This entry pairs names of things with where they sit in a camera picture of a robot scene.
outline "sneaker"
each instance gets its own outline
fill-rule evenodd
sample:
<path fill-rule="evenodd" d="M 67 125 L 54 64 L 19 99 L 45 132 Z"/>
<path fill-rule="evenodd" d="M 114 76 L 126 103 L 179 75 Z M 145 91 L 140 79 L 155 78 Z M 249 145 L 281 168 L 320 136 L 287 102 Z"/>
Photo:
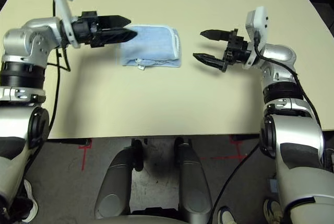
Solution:
<path fill-rule="evenodd" d="M 265 200 L 263 212 L 269 224 L 280 224 L 283 218 L 283 212 L 278 202 L 273 199 Z"/>
<path fill-rule="evenodd" d="M 236 224 L 228 207 L 221 207 L 218 211 L 218 224 Z"/>
<path fill-rule="evenodd" d="M 32 196 L 32 187 L 31 187 L 30 182 L 25 179 L 24 184 L 25 184 L 25 189 L 26 189 L 26 192 L 27 192 L 27 197 L 32 201 L 33 205 L 32 205 L 32 208 L 31 208 L 30 213 L 27 216 L 27 218 L 22 220 L 22 221 L 25 222 L 25 223 L 29 223 L 37 215 L 38 205 L 37 205 L 37 202 L 35 201 L 35 199 Z"/>

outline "black cable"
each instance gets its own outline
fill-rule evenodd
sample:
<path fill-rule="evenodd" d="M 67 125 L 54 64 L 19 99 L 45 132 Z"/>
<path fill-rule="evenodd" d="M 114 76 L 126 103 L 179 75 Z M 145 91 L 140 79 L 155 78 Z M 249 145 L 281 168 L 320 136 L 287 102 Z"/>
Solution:
<path fill-rule="evenodd" d="M 60 69 L 67 71 L 67 68 L 66 68 L 66 67 L 58 66 L 57 64 L 54 64 L 54 63 L 50 63 L 50 62 L 48 62 L 47 65 L 48 65 L 48 66 L 59 67 Z"/>
<path fill-rule="evenodd" d="M 252 156 L 252 154 L 257 150 L 257 148 L 259 147 L 259 144 L 256 144 L 256 146 L 250 151 L 250 153 L 239 163 L 238 166 L 236 166 L 236 168 L 233 170 L 233 172 L 231 173 L 231 175 L 228 177 L 228 179 L 225 181 L 225 184 L 224 186 L 222 187 L 214 205 L 213 205 L 213 208 L 212 208 L 212 211 L 211 211 L 211 214 L 210 214 L 210 218 L 208 220 L 208 224 L 212 224 L 212 220 L 213 220 L 213 214 L 214 214 L 214 211 L 216 210 L 217 208 L 217 205 L 219 203 L 219 200 L 221 198 L 221 196 L 223 195 L 226 187 L 228 186 L 229 182 L 232 180 L 232 178 L 234 177 L 234 175 L 237 173 L 237 171 L 239 170 L 239 168 Z"/>
<path fill-rule="evenodd" d="M 59 53 L 56 53 L 56 59 L 57 59 L 57 85 L 56 85 L 56 95 L 54 99 L 54 104 L 53 104 L 53 112 L 52 112 L 52 117 L 51 121 L 49 124 L 49 131 L 51 132 L 51 129 L 53 127 L 54 120 L 56 118 L 56 112 L 57 112 L 57 106 L 58 106 L 58 96 L 59 96 L 59 87 L 61 84 L 61 67 L 59 65 Z"/>
<path fill-rule="evenodd" d="M 315 116 L 315 119 L 317 121 L 317 123 L 319 124 L 319 126 L 321 127 L 321 123 L 320 123 L 320 119 L 319 119 L 319 116 L 318 116 L 318 112 L 317 110 L 315 109 L 314 105 L 312 104 L 311 100 L 308 98 L 306 92 L 304 91 L 303 87 L 302 87 L 302 84 L 300 83 L 299 79 L 298 79 L 298 74 L 292 70 L 291 68 L 289 68 L 288 66 L 286 66 L 285 64 L 281 63 L 281 62 L 278 62 L 278 61 L 275 61 L 275 60 L 272 60 L 270 58 L 266 58 L 264 57 L 260 52 L 259 52 L 259 49 L 258 49 L 258 43 L 254 43 L 254 50 L 255 50 L 255 53 L 257 55 L 258 58 L 264 60 L 264 61 L 268 61 L 268 62 L 271 62 L 273 64 L 276 64 L 276 65 L 279 65 L 281 67 L 284 67 L 286 70 L 288 70 L 294 80 L 296 81 L 296 84 L 299 88 L 299 90 L 301 91 L 302 95 L 304 96 L 305 100 L 307 101 L 307 103 L 309 104 L 309 106 L 311 107 L 313 113 L 314 113 L 314 116 Z"/>

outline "table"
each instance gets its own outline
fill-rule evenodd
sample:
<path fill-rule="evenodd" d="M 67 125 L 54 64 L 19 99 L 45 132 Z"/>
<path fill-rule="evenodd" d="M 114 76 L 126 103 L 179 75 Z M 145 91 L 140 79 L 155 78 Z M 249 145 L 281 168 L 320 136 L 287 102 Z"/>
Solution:
<path fill-rule="evenodd" d="M 74 0 L 73 15 L 97 10 L 136 24 L 176 28 L 180 68 L 124 67 L 116 45 L 68 48 L 73 71 L 62 72 L 57 116 L 50 138 L 256 133 L 263 116 L 259 70 L 234 65 L 224 74 L 199 63 L 193 52 L 221 57 L 225 42 L 209 41 L 206 29 L 233 30 L 248 40 L 247 12 L 268 9 L 268 43 L 297 54 L 301 83 L 319 113 L 323 129 L 334 129 L 334 39 L 308 0 Z M 32 18 L 52 15 L 52 0 L 8 0 L 0 12 L 0 36 Z M 55 62 L 54 51 L 50 62 Z M 53 110 L 56 68 L 48 67 L 43 104 Z"/>

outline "folded towel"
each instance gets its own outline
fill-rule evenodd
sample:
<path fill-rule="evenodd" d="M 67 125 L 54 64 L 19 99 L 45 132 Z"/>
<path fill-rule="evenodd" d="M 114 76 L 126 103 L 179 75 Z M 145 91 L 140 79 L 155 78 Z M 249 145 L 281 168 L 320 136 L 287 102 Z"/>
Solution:
<path fill-rule="evenodd" d="M 138 34 L 121 43 L 121 64 L 138 66 L 181 66 L 180 40 L 177 31 L 168 26 L 132 25 L 128 29 Z"/>

